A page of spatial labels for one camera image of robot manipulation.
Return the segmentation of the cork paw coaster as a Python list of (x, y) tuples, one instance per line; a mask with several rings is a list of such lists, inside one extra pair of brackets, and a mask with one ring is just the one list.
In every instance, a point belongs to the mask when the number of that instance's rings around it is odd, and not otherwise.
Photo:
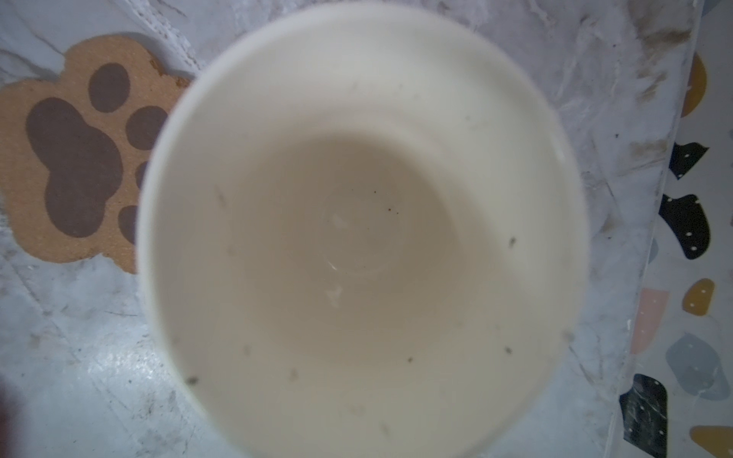
[(1, 192), (16, 242), (50, 263), (101, 255), (134, 272), (146, 167), (189, 85), (137, 40), (104, 35), (74, 45), (58, 80), (5, 87)]

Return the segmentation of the grey mug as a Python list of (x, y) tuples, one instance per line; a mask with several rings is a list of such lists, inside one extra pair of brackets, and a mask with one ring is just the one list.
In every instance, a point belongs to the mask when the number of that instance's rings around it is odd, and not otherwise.
[(552, 379), (589, 230), (559, 117), (431, 11), (319, 5), (186, 90), (137, 216), (145, 315), (253, 457), (470, 457)]

